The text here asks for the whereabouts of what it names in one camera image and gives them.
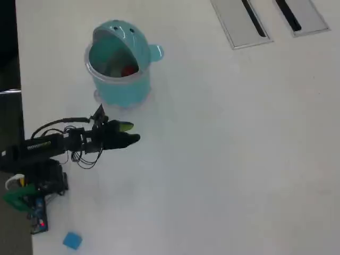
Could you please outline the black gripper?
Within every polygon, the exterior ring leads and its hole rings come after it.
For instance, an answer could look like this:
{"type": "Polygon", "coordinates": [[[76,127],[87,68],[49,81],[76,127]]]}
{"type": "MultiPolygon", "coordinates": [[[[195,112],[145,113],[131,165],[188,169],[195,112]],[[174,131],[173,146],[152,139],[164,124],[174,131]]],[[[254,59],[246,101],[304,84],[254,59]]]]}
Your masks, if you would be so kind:
{"type": "Polygon", "coordinates": [[[134,124],[131,122],[111,120],[101,125],[94,125],[91,130],[81,128],[81,151],[86,154],[100,152],[103,150],[105,128],[110,132],[119,132],[111,134],[106,139],[106,149],[123,149],[140,140],[139,134],[129,134],[126,131],[131,130],[134,124]]]}

